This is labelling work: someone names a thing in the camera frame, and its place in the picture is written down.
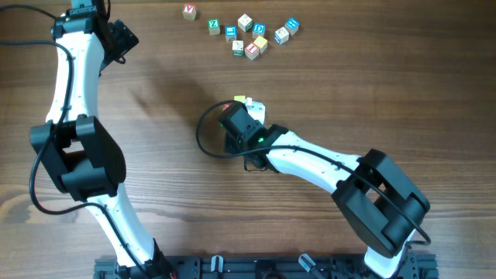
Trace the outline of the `yellow S letter block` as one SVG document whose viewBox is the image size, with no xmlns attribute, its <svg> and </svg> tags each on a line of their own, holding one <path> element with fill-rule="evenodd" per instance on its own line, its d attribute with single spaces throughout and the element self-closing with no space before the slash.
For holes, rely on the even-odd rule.
<svg viewBox="0 0 496 279">
<path fill-rule="evenodd" d="M 245 95 L 236 95 L 233 98 L 237 102 L 245 103 L 246 102 L 246 96 Z"/>
</svg>

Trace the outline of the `white blue side block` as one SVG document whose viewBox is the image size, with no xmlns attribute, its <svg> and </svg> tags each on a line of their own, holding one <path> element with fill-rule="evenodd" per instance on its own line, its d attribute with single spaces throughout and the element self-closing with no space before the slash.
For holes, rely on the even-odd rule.
<svg viewBox="0 0 496 279">
<path fill-rule="evenodd" d="M 289 40 L 290 33 L 285 27 L 281 27 L 274 32 L 274 39 L 278 45 L 282 45 Z"/>
</svg>

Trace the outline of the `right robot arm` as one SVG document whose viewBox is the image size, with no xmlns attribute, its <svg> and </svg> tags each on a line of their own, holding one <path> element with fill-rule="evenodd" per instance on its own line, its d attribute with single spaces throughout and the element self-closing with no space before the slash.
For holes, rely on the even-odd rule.
<svg viewBox="0 0 496 279">
<path fill-rule="evenodd" d="M 367 245 L 364 264 L 382 278 L 396 275 L 413 235 L 430 210 L 426 196 L 385 153 L 338 153 L 303 140 L 289 129 L 265 127 L 261 111 L 242 102 L 219 116 L 226 130 L 225 151 L 260 171 L 306 180 L 331 194 L 352 230 Z"/>
</svg>

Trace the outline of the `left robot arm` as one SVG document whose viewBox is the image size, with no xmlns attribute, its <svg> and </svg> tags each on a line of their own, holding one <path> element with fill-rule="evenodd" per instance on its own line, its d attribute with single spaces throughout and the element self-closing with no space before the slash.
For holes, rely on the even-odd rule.
<svg viewBox="0 0 496 279">
<path fill-rule="evenodd" d="M 140 223 L 124 181 L 122 150 L 98 119 L 98 82 L 112 62 L 139 40 L 118 20 L 110 3 L 73 1 L 51 29 L 57 46 L 55 93 L 45 124 L 30 131 L 34 167 L 44 166 L 56 189 L 97 220 L 115 253 L 119 278 L 173 278 L 174 267 Z"/>
</svg>

